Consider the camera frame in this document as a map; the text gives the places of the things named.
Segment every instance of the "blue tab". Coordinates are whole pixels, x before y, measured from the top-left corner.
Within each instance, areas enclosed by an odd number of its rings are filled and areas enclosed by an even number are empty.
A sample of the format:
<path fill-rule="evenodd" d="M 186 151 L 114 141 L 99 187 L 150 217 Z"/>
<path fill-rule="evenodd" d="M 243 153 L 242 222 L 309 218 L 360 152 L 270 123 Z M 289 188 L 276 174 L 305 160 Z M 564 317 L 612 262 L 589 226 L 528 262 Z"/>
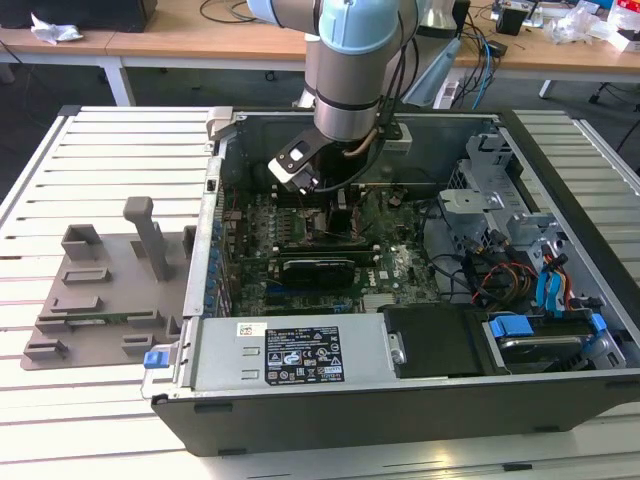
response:
<path fill-rule="evenodd" d="M 600 333 L 607 329 L 607 322 L 604 321 L 602 315 L 599 313 L 594 313 L 591 315 L 591 322 L 593 326 L 596 327 L 596 332 Z"/>
<path fill-rule="evenodd" d="M 493 333 L 495 338 L 504 337 L 504 328 L 502 328 L 502 324 L 498 322 L 498 319 L 491 320 L 489 327 L 491 327 L 491 333 Z"/>
<path fill-rule="evenodd" d="M 169 352 L 147 352 L 142 363 L 146 369 L 169 368 Z"/>
<path fill-rule="evenodd" d="M 495 338 L 533 335 L 533 329 L 525 315 L 501 315 L 491 320 L 489 326 Z"/>

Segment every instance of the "power supply label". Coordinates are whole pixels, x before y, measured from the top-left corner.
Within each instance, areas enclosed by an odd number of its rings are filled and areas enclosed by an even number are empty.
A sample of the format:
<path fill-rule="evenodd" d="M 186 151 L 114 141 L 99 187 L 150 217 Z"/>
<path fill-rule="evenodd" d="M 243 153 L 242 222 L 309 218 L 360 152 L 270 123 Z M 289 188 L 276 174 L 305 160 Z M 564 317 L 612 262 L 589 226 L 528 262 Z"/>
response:
<path fill-rule="evenodd" d="M 338 327 L 267 329 L 265 364 L 272 386 L 344 382 Z"/>

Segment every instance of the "motherboard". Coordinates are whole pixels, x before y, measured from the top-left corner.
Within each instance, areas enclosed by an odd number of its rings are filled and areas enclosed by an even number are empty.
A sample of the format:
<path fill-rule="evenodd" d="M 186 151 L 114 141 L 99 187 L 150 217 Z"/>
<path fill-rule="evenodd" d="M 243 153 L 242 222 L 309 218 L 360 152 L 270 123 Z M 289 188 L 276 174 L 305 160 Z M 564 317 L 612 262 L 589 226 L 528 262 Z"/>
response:
<path fill-rule="evenodd" d="M 210 283 L 216 291 L 207 293 L 205 311 L 362 313 L 439 301 L 417 235 L 426 201 L 405 195 L 401 187 L 355 189 L 333 199 L 227 190 L 217 261 L 224 278 Z"/>

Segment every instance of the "gray plastic stand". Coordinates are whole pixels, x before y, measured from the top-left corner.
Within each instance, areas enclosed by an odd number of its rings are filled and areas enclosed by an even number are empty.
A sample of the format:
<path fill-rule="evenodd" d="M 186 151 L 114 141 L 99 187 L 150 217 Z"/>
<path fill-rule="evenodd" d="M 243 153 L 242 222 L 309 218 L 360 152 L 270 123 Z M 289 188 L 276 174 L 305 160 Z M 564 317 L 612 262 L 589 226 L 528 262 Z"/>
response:
<path fill-rule="evenodd" d="M 163 235 L 152 211 L 148 197 L 127 200 L 123 215 L 138 235 L 69 226 L 22 368 L 141 363 L 156 343 L 180 338 L 195 227 Z"/>

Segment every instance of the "paper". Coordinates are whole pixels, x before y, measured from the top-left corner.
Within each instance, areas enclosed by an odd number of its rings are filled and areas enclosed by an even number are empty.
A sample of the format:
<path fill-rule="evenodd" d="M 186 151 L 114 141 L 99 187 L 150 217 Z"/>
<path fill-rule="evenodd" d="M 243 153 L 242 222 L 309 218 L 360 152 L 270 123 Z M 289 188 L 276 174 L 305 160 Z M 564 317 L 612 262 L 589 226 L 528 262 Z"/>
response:
<path fill-rule="evenodd" d="M 57 45 L 58 42 L 69 42 L 83 38 L 75 25 L 53 25 L 38 19 L 33 13 L 31 14 L 33 27 L 31 32 L 44 42 L 51 45 Z"/>

